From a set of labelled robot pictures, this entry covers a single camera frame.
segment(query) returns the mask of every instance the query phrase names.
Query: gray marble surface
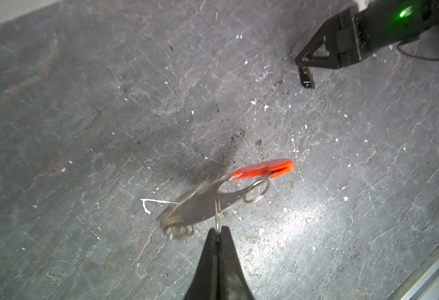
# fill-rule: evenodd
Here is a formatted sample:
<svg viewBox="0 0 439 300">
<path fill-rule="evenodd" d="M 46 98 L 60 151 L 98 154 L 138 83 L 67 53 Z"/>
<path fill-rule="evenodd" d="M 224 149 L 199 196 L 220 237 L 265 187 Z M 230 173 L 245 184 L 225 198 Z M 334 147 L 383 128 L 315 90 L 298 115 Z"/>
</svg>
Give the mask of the gray marble surface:
<svg viewBox="0 0 439 300">
<path fill-rule="evenodd" d="M 347 5 L 66 0 L 0 26 L 0 299 L 180 299 L 213 222 L 168 241 L 140 199 L 279 158 L 222 218 L 256 299 L 386 298 L 439 243 L 439 62 L 386 47 L 302 90 L 294 52 Z M 439 56 L 425 36 L 406 49 Z"/>
</svg>

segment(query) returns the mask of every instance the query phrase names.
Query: orange plastic piece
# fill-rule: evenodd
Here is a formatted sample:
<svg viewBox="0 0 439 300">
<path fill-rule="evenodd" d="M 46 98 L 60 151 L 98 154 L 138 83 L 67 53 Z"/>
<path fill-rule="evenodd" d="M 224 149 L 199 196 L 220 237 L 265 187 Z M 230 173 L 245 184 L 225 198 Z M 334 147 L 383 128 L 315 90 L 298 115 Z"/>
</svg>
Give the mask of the orange plastic piece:
<svg viewBox="0 0 439 300">
<path fill-rule="evenodd" d="M 273 159 L 262 162 L 256 165 L 249 165 L 235 171 L 232 177 L 238 176 L 234 181 L 238 181 L 243 178 L 252 178 L 258 176 L 267 176 L 270 178 L 276 178 L 282 176 L 285 173 L 293 171 L 295 164 L 290 159 Z"/>
</svg>

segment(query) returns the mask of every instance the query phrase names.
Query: robotic arm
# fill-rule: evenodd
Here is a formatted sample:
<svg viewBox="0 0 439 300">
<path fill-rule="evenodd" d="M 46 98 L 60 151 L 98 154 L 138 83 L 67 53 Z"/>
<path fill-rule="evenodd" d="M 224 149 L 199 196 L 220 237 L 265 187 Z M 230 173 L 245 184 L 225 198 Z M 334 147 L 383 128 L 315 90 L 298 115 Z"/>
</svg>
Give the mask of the robotic arm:
<svg viewBox="0 0 439 300">
<path fill-rule="evenodd" d="M 332 16 L 295 58 L 301 85 L 314 88 L 308 67 L 340 69 L 365 60 L 379 48 L 418 38 L 439 25 L 439 0 L 376 0 Z M 326 53 L 315 52 L 324 45 Z"/>
</svg>

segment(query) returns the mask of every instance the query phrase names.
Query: black cable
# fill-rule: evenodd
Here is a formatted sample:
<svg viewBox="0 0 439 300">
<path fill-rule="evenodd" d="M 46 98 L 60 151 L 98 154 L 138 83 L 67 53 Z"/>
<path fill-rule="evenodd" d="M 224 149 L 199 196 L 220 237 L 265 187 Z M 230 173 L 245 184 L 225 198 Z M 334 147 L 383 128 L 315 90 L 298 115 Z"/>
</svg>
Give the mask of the black cable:
<svg viewBox="0 0 439 300">
<path fill-rule="evenodd" d="M 396 50 L 398 52 L 400 52 L 401 54 L 403 54 L 404 56 L 411 57 L 413 59 L 417 58 L 417 59 L 420 59 L 420 60 L 428 60 L 428 61 L 431 61 L 431 62 L 432 61 L 439 62 L 439 58 L 435 59 L 435 58 L 432 58 L 432 57 L 423 57 L 423 56 L 417 56 L 417 55 L 413 55 L 413 54 L 410 54 L 410 53 L 406 53 L 405 51 L 403 51 L 403 49 L 401 49 L 400 44 L 396 45 Z"/>
</svg>

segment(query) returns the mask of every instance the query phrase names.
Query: triangular cutout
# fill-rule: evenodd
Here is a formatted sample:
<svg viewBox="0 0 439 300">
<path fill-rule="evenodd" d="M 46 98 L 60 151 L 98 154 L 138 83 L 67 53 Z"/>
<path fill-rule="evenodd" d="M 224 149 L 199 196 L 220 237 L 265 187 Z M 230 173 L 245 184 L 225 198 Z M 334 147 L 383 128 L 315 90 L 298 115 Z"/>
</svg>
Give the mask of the triangular cutout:
<svg viewBox="0 0 439 300">
<path fill-rule="evenodd" d="M 313 57 L 325 58 L 330 56 L 330 52 L 326 50 L 326 38 L 323 37 L 323 43 L 313 52 Z"/>
</svg>

